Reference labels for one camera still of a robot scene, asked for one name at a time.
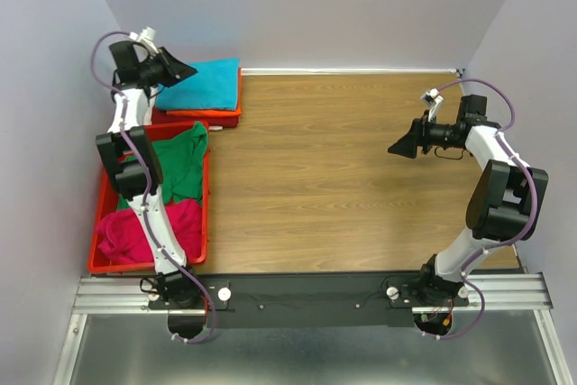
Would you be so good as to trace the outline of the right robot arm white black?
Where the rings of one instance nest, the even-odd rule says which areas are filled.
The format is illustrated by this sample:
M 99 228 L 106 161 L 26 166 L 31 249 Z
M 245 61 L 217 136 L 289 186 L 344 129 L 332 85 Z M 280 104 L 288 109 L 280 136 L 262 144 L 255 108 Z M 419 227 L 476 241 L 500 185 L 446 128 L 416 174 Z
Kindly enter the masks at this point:
M 444 101 L 438 90 L 431 89 L 421 98 L 427 109 L 389 152 L 414 159 L 433 149 L 461 149 L 469 152 L 482 170 L 459 236 L 433 255 L 415 278 L 388 283 L 390 299 L 414 299 L 432 306 L 461 296 L 468 275 L 489 255 L 532 236 L 548 175 L 530 167 L 513 151 L 500 125 L 486 116 L 486 97 L 462 97 L 454 124 L 440 124 L 436 119 Z

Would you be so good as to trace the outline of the teal t shirt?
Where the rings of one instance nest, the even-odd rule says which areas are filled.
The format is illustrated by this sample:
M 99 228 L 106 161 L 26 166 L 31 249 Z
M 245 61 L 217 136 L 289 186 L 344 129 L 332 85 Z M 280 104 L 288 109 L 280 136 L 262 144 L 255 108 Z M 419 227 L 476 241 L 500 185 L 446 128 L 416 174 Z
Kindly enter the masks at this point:
M 191 62 L 197 73 L 157 97 L 160 110 L 225 110 L 238 106 L 239 58 Z

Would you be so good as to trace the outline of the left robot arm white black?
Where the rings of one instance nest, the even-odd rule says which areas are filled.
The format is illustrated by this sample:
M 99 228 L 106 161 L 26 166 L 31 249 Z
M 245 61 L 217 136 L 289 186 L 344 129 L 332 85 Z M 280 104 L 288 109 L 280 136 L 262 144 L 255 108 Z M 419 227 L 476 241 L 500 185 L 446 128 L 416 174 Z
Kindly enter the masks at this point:
M 115 110 L 107 132 L 96 137 L 96 147 L 114 191 L 136 216 L 152 253 L 156 275 L 142 292 L 167 307 L 197 307 L 204 296 L 169 222 L 160 161 L 145 128 L 156 89 L 174 87 L 197 70 L 139 36 L 128 34 L 108 49 L 115 71 L 109 82 L 100 83 L 110 90 Z

